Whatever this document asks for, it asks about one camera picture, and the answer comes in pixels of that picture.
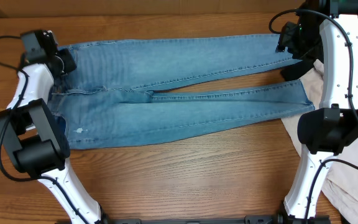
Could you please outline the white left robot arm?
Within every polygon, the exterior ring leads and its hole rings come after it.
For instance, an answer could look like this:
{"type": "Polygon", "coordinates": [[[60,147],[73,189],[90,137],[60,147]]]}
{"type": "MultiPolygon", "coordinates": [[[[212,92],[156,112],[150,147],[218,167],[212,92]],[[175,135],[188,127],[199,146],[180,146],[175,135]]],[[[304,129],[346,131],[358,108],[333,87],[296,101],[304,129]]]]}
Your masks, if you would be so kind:
{"type": "Polygon", "coordinates": [[[0,171],[15,182],[37,180],[46,186],[70,223],[110,223],[76,176],[66,136],[47,106],[55,80],[74,71],[75,61],[68,49],[58,49],[50,30],[18,38],[25,52],[15,68],[15,95],[0,111],[0,171]]]}

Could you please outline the blue denim jeans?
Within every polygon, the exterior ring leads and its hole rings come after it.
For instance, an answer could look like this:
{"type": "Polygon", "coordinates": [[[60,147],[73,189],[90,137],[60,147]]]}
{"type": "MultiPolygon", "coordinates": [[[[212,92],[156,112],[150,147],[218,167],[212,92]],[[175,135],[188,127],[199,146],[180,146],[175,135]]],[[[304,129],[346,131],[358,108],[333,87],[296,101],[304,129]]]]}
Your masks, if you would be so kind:
{"type": "Polygon", "coordinates": [[[299,80],[181,91],[293,65],[277,42],[252,34],[72,44],[76,69],[55,81],[47,104],[72,149],[161,144],[313,111],[299,80]]]}

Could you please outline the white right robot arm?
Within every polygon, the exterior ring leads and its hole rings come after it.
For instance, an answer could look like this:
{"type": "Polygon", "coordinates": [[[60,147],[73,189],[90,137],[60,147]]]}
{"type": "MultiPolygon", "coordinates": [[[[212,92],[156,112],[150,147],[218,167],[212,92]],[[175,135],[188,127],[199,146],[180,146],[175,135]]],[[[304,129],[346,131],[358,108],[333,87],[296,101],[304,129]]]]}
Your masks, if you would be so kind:
{"type": "Polygon", "coordinates": [[[306,1],[294,10],[298,22],[279,31],[277,51],[295,59],[322,57],[319,108],[303,114],[297,135],[301,159],[276,215],[249,215],[246,223],[329,223],[316,203],[332,164],[358,138],[358,0],[306,1]]]}

